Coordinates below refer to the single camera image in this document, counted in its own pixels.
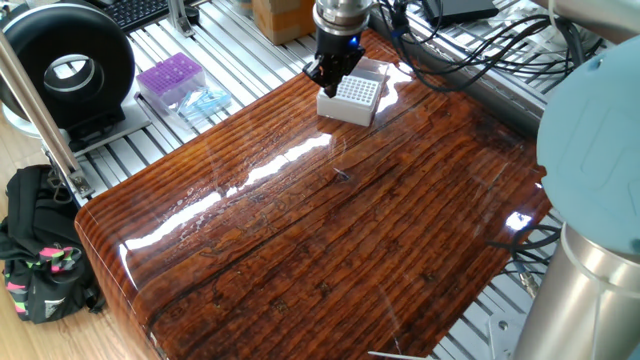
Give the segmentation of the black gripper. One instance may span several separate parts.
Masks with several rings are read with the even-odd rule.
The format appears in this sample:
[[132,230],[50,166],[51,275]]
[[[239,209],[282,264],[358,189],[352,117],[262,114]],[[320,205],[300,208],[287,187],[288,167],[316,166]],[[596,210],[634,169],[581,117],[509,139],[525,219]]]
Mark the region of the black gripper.
[[[343,78],[349,75],[364,55],[362,33],[336,35],[322,28],[316,31],[315,58],[303,67],[304,74],[333,98]],[[334,70],[334,56],[338,56]]]

